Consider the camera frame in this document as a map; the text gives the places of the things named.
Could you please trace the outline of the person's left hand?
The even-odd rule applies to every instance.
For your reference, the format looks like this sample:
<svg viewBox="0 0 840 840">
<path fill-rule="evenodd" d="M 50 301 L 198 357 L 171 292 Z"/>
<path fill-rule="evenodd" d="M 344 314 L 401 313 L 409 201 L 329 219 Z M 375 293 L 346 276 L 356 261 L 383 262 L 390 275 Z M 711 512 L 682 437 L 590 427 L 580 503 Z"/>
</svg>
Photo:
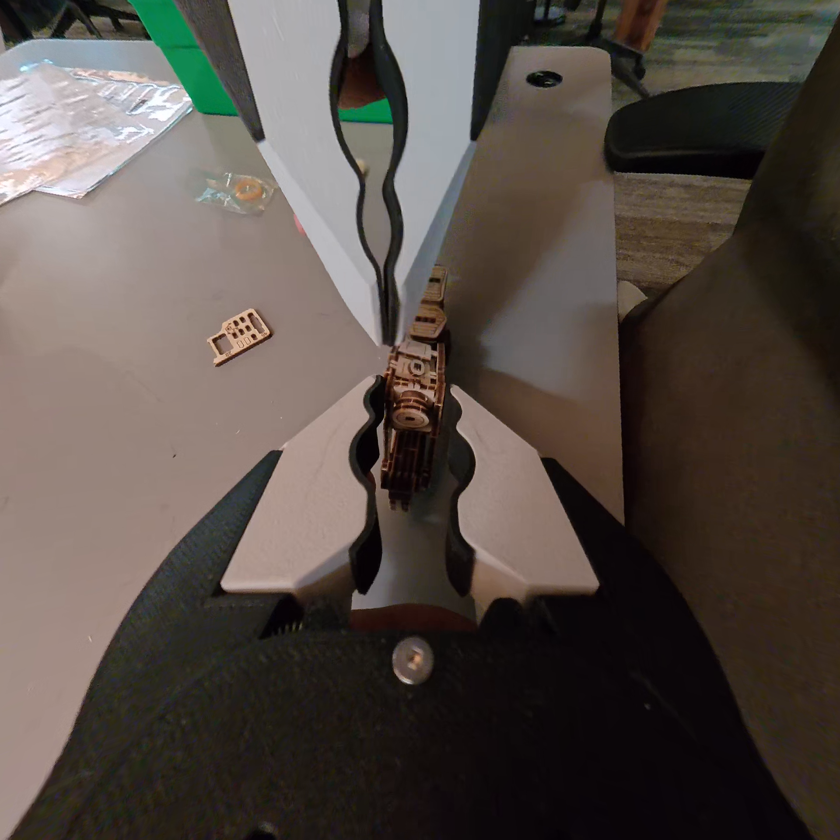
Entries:
<svg viewBox="0 0 840 840">
<path fill-rule="evenodd" d="M 353 609 L 350 628 L 358 632 L 465 632 L 478 628 L 476 620 L 438 605 L 405 603 Z"/>
</svg>

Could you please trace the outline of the clear bag of rubber bands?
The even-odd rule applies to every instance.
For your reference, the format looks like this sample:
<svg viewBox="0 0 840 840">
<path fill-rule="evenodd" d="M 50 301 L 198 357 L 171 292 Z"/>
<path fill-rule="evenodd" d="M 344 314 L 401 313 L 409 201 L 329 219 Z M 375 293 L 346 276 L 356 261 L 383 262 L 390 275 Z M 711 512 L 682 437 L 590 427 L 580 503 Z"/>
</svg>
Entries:
<svg viewBox="0 0 840 840">
<path fill-rule="evenodd" d="M 193 169 L 187 177 L 194 201 L 244 216 L 264 213 L 278 185 L 255 175 Z"/>
</svg>

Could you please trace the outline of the black chair base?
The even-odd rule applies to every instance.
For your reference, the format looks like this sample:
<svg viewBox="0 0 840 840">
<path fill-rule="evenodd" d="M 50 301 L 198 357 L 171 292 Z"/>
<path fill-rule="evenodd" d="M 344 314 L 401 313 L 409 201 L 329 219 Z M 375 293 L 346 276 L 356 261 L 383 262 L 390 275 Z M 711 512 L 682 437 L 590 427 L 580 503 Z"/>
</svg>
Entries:
<svg viewBox="0 0 840 840">
<path fill-rule="evenodd" d="M 607 1 L 595 2 L 594 14 L 582 35 L 572 31 L 561 33 L 567 25 L 567 14 L 576 12 L 580 5 L 581 1 L 537 1 L 532 15 L 534 44 L 601 49 L 610 57 L 613 78 L 641 99 L 650 98 L 652 94 L 644 84 L 647 68 L 643 53 L 603 34 Z"/>
</svg>

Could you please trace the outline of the small slotted wooden part frame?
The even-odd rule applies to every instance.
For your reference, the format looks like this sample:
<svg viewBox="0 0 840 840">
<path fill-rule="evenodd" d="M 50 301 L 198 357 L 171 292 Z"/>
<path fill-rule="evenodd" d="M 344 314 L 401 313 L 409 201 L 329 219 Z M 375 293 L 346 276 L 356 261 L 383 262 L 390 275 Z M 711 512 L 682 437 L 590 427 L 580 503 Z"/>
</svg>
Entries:
<svg viewBox="0 0 840 840">
<path fill-rule="evenodd" d="M 272 331 L 254 308 L 247 308 L 223 321 L 221 329 L 206 339 L 214 353 L 213 365 L 220 366 L 267 341 Z"/>
</svg>

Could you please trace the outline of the person's right hand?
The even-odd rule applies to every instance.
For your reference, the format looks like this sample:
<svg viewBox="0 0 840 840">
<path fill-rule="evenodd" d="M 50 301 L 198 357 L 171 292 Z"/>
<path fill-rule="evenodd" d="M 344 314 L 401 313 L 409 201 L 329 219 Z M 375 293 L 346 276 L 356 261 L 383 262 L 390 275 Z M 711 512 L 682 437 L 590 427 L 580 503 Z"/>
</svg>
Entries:
<svg viewBox="0 0 840 840">
<path fill-rule="evenodd" d="M 385 93 L 376 76 L 373 45 L 368 44 L 346 62 L 339 85 L 338 108 L 362 109 L 383 99 Z"/>
</svg>

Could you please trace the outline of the grey desk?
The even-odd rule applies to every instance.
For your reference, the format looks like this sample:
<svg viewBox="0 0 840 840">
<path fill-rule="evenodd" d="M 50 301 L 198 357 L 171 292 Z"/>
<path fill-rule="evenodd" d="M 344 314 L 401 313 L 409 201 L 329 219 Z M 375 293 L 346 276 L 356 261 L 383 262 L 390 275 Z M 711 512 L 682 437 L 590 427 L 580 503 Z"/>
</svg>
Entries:
<svg viewBox="0 0 840 840">
<path fill-rule="evenodd" d="M 439 261 L 451 380 L 623 520 L 612 110 L 599 49 L 515 48 Z M 240 119 L 191 112 L 82 200 L 2 206 L 2 838 L 165 555 L 384 366 L 283 195 L 226 212 L 193 169 L 270 177 Z M 214 366 L 247 308 L 271 338 Z"/>
</svg>

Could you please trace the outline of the large clear plastic bag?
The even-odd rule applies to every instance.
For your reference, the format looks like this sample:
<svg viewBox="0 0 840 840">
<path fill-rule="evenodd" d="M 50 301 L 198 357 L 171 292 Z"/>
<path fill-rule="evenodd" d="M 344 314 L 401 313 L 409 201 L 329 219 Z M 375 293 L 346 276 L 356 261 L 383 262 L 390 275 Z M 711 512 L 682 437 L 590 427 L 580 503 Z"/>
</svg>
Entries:
<svg viewBox="0 0 840 840">
<path fill-rule="evenodd" d="M 121 148 L 143 128 L 50 61 L 1 83 L 1 204 Z"/>
</svg>

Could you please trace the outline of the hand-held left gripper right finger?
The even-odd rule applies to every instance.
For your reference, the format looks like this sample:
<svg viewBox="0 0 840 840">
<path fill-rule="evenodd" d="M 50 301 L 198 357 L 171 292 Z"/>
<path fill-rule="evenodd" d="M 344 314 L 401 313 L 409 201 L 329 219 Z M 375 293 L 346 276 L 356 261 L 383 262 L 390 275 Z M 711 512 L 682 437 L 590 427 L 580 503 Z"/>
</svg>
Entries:
<svg viewBox="0 0 840 840">
<path fill-rule="evenodd" d="M 446 570 L 483 618 L 493 602 L 593 595 L 599 581 L 538 451 L 451 386 Z"/>
</svg>

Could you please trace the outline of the wooden motorcycle model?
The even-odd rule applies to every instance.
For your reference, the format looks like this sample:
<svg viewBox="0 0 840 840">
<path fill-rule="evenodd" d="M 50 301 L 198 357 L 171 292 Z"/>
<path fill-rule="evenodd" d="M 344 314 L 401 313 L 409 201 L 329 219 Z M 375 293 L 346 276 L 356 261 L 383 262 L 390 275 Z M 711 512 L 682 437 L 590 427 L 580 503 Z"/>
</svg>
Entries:
<svg viewBox="0 0 840 840">
<path fill-rule="evenodd" d="M 432 479 L 450 351 L 447 281 L 447 269 L 436 265 L 407 336 L 392 347 L 385 368 L 381 487 L 393 510 L 407 511 Z"/>
</svg>

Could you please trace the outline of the green plastic bin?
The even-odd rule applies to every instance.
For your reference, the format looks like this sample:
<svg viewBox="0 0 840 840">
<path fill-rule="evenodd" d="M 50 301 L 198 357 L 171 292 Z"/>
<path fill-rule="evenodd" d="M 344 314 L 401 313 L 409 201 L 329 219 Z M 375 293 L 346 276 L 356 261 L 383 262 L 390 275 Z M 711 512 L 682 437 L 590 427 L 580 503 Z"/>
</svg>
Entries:
<svg viewBox="0 0 840 840">
<path fill-rule="evenodd" d="M 197 111 L 259 122 L 228 2 L 132 1 Z"/>
</svg>

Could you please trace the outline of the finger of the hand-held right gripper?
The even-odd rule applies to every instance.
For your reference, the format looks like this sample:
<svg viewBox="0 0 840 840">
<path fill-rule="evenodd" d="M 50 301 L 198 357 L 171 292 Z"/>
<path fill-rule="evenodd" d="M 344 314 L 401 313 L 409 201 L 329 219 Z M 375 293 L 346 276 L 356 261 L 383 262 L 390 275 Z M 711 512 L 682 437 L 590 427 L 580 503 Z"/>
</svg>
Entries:
<svg viewBox="0 0 840 840">
<path fill-rule="evenodd" d="M 391 242 L 381 270 L 382 336 L 401 340 L 474 156 L 479 1 L 371 2 L 374 66 L 392 111 L 382 194 Z"/>
<path fill-rule="evenodd" d="M 364 178 L 341 131 L 355 2 L 232 1 L 264 138 L 259 149 L 353 317 L 385 344 L 382 274 L 364 238 Z"/>
</svg>

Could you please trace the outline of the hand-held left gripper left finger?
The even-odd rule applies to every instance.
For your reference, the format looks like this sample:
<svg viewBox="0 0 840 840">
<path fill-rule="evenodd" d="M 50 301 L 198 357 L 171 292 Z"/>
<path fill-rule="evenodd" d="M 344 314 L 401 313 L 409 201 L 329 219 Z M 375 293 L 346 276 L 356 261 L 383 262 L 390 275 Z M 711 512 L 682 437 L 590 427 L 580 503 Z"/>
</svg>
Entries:
<svg viewBox="0 0 840 840">
<path fill-rule="evenodd" d="M 384 381 L 370 376 L 287 441 L 221 580 L 228 593 L 351 597 L 382 562 L 373 470 Z"/>
</svg>

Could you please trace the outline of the person's brown trousers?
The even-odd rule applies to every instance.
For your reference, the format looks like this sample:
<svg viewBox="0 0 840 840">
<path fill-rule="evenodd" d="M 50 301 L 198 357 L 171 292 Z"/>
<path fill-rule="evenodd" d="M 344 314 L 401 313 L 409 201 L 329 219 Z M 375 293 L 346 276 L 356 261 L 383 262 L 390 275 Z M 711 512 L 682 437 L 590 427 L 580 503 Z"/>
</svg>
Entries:
<svg viewBox="0 0 840 840">
<path fill-rule="evenodd" d="M 838 188 L 835 23 L 730 238 L 621 338 L 626 525 L 815 838 L 838 838 Z"/>
</svg>

